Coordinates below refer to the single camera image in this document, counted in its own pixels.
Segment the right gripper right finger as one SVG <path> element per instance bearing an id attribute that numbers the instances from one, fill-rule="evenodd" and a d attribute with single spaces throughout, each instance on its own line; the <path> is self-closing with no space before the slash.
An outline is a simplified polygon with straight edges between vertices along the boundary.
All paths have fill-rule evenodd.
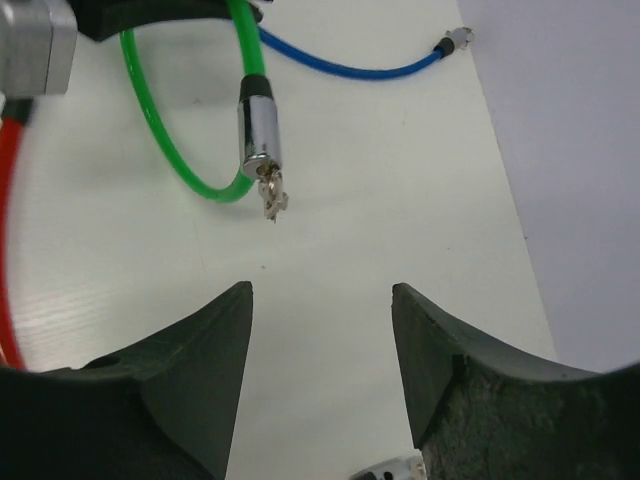
<path id="1" fill-rule="evenodd" d="M 635 479 L 639 368 L 572 368 L 511 346 L 408 284 L 391 316 L 415 448 L 430 479 Z"/>

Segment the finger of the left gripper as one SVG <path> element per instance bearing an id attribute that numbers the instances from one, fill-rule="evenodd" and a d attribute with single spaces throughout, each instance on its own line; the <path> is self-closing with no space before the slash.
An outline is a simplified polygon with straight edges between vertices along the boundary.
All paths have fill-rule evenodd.
<path id="1" fill-rule="evenodd" d="M 127 30 L 183 20 L 230 20 L 227 1 L 217 0 L 71 0 L 85 37 L 103 42 Z"/>

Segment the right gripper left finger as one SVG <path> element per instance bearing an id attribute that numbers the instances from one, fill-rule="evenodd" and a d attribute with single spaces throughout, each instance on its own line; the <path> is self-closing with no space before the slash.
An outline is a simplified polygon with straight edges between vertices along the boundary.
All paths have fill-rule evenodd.
<path id="1" fill-rule="evenodd" d="M 3 368 L 2 477 L 224 478 L 252 318 L 241 281 L 82 368 Z"/>

